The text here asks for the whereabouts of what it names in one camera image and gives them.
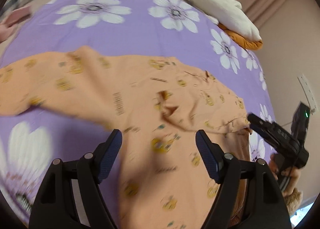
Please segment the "right hand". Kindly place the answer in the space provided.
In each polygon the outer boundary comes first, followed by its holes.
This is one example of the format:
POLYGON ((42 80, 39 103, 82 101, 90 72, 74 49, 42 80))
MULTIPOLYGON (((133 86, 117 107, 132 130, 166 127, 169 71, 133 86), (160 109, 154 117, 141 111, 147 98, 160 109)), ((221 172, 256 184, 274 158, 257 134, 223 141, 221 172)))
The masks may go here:
POLYGON ((283 197, 289 196, 293 193, 293 191, 298 183, 298 180, 300 179, 302 170, 293 166, 293 167, 289 167, 289 168, 283 170, 282 172, 280 172, 277 164, 274 161, 274 157, 275 157, 275 154, 272 154, 270 156, 271 160, 270 160, 268 166, 269 166, 269 168, 270 168, 271 172, 273 173, 273 176, 275 177, 276 180, 278 180, 278 175, 282 175, 284 177, 289 178, 289 183, 287 184, 287 187, 282 192, 283 197))

